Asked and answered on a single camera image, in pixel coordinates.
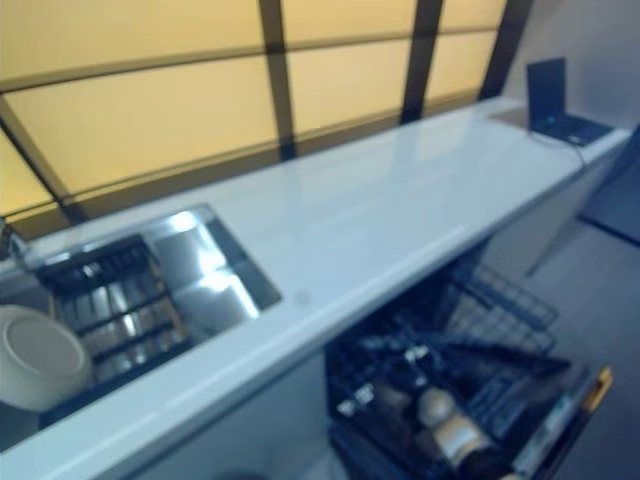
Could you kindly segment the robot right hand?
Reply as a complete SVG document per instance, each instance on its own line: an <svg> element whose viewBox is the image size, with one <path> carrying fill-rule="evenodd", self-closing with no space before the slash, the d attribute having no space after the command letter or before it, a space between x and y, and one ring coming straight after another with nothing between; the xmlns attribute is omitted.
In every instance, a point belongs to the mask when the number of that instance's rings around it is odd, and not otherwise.
<svg viewBox="0 0 640 480"><path fill-rule="evenodd" d="M374 408L389 428L397 434L413 435L419 429L415 399L405 391L383 381L373 382L372 387Z"/></svg>

